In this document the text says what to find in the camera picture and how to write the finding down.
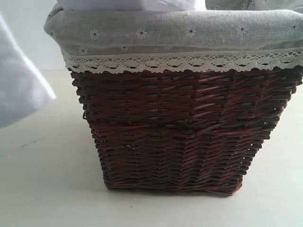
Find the white t-shirt with red lettering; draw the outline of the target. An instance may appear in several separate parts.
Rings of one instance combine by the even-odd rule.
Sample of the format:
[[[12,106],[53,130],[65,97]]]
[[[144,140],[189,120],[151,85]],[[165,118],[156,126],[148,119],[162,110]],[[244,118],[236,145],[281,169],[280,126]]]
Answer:
[[[60,0],[65,10],[205,10],[204,0]],[[52,88],[0,20],[0,126],[5,128],[41,110],[56,98]]]

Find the dark brown wicker basket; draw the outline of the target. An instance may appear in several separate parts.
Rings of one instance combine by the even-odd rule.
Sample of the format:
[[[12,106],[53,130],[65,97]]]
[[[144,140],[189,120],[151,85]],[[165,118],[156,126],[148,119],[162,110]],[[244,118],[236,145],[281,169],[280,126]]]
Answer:
[[[233,195],[303,69],[71,70],[110,190]]]

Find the grey floral basket liner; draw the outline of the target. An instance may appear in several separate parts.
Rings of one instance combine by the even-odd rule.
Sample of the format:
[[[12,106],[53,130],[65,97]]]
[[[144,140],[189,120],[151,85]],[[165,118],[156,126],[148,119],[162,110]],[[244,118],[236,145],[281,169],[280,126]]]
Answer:
[[[211,0],[205,11],[67,9],[45,32],[65,65],[93,73],[271,70],[303,64],[300,0]]]

